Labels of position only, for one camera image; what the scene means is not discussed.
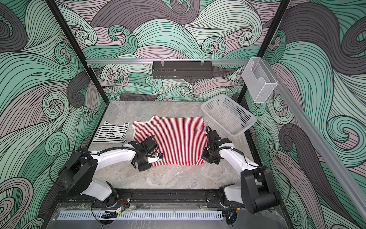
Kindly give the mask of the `red white striped tank top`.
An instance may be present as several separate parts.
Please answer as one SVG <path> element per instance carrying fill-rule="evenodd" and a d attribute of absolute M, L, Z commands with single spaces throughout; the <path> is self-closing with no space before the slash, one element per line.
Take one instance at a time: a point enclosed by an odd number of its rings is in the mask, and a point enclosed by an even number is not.
<path fill-rule="evenodd" d="M 152 163 L 163 165 L 198 166 L 205 163 L 202 153 L 207 147 L 204 119 L 197 117 L 153 116 L 146 122 L 134 122 L 134 141 L 139 143 L 154 135 L 158 153 L 164 158 Z"/>

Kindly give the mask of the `black white striped tank top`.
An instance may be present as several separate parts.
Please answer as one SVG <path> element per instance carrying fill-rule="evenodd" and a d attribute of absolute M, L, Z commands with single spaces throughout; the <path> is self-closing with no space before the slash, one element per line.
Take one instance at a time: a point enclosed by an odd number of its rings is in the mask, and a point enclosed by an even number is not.
<path fill-rule="evenodd" d="M 121 144 L 126 141 L 128 129 L 129 123 L 114 125 L 105 121 L 103 125 L 98 127 L 92 141 L 94 143 Z"/>

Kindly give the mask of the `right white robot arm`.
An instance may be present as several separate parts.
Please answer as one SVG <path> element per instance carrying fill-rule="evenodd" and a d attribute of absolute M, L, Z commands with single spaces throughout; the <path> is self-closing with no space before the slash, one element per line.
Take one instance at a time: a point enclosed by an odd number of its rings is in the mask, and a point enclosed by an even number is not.
<path fill-rule="evenodd" d="M 229 184 L 219 188 L 219 199 L 224 207 L 244 207 L 250 213 L 276 207 L 280 196 L 275 186 L 270 168 L 259 166 L 235 148 L 228 138 L 221 138 L 217 131 L 205 127 L 207 146 L 202 159 L 219 165 L 225 160 L 239 174 L 239 184 Z"/>

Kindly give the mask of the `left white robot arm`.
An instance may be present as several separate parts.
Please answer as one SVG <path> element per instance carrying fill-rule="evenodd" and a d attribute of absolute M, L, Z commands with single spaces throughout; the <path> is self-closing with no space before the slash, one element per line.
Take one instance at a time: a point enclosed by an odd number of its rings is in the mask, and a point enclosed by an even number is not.
<path fill-rule="evenodd" d="M 99 181 L 94 177 L 96 171 L 129 161 L 140 172 L 152 167 L 152 163 L 164 159 L 158 152 L 154 135 L 141 143 L 130 141 L 120 147 L 107 148 L 101 151 L 88 151 L 86 148 L 77 150 L 59 170 L 59 179 L 69 196 L 87 195 L 96 198 L 107 207 L 118 201 L 116 189 L 108 181 Z"/>

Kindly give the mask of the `white plastic laundry basket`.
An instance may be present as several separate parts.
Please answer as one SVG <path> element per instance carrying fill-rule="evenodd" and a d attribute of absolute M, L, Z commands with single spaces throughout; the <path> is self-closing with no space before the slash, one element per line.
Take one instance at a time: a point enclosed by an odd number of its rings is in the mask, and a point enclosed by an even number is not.
<path fill-rule="evenodd" d="M 257 121 L 255 115 L 221 94 L 201 105 L 205 117 L 227 135 L 237 137 Z"/>

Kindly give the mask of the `black perforated wall tray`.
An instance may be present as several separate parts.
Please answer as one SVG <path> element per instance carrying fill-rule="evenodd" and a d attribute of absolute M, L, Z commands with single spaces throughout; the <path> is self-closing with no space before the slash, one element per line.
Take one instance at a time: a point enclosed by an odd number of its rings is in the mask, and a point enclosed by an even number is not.
<path fill-rule="evenodd" d="M 211 62 L 153 62 L 155 79 L 210 79 L 214 68 Z"/>

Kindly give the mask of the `clear plastic wall bin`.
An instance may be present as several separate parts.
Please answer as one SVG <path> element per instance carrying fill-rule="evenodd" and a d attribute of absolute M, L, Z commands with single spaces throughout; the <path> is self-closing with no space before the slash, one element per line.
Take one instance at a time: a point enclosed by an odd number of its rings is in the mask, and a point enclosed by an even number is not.
<path fill-rule="evenodd" d="M 250 58 L 242 78 L 254 103 L 265 103 L 278 85 L 271 65 L 260 57 Z"/>

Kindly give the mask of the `aluminium wall rail back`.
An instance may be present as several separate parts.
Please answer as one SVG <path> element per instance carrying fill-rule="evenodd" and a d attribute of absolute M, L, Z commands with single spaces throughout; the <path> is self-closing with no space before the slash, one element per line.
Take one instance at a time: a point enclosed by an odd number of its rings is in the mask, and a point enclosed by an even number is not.
<path fill-rule="evenodd" d="M 92 58 L 85 60 L 88 65 L 152 65 L 153 62 L 211 62 L 213 65 L 246 65 L 249 60 L 237 59 L 133 59 L 133 58 Z"/>

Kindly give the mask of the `aluminium wall rail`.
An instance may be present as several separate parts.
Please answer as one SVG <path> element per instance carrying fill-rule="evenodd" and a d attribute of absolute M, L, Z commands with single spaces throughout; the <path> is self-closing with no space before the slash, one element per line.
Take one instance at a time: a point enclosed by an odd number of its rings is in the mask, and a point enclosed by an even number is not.
<path fill-rule="evenodd" d="M 348 195 L 359 214 L 363 219 L 366 219 L 366 194 L 363 189 L 357 183 L 355 178 L 350 174 L 349 170 L 345 167 L 324 136 L 319 132 L 314 123 L 310 120 L 304 110 L 299 106 L 296 100 L 292 97 L 289 90 L 283 84 L 283 81 L 278 79 L 271 65 L 263 60 L 265 69 L 269 72 L 269 78 L 277 83 L 276 88 L 283 97 L 288 108 L 294 114 L 294 117 L 298 120 L 299 124 L 303 128 L 304 132 L 309 137 L 311 143 L 315 147 L 318 153 L 322 156 L 324 161 L 331 169 L 334 176 Z"/>
<path fill-rule="evenodd" d="M 85 60 L 88 65 L 152 65 L 153 62 L 211 62 L 213 65 L 246 65 L 249 60 L 237 59 L 133 59 L 133 58 L 92 58 Z"/>

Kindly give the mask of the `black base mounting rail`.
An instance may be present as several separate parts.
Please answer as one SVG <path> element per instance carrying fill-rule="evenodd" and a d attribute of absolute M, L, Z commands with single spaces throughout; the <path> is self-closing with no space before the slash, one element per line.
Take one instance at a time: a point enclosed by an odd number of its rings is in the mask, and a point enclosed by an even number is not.
<path fill-rule="evenodd" d="M 196 204 L 208 208 L 234 210 L 245 208 L 259 212 L 280 204 L 274 194 L 261 193 L 257 198 L 245 200 L 242 204 L 225 197 L 222 189 L 117 189 L 115 200 L 98 200 L 88 195 L 71 197 L 60 191 L 56 201 L 70 203 L 92 203 L 97 208 L 131 208 L 138 204 Z"/>

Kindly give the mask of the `aluminium wall rail right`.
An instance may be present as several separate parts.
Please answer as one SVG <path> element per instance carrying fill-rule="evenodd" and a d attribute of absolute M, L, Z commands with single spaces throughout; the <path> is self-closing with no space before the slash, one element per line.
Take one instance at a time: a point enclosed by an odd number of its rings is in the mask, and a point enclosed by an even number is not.
<path fill-rule="evenodd" d="M 348 195 L 359 214 L 363 219 L 366 219 L 366 194 L 363 189 L 357 183 L 355 178 L 350 174 L 349 170 L 345 167 L 324 136 L 319 132 L 314 123 L 310 120 L 304 110 L 299 106 L 296 100 L 292 97 L 289 90 L 283 84 L 283 81 L 278 79 L 271 65 L 263 60 L 265 69 L 269 72 L 269 78 L 277 83 L 276 88 L 283 97 L 288 108 L 294 114 L 294 117 L 298 120 L 299 124 L 303 128 L 304 132 L 309 137 L 311 143 L 315 147 L 318 153 L 322 156 L 324 161 L 331 169 L 334 176 Z"/>

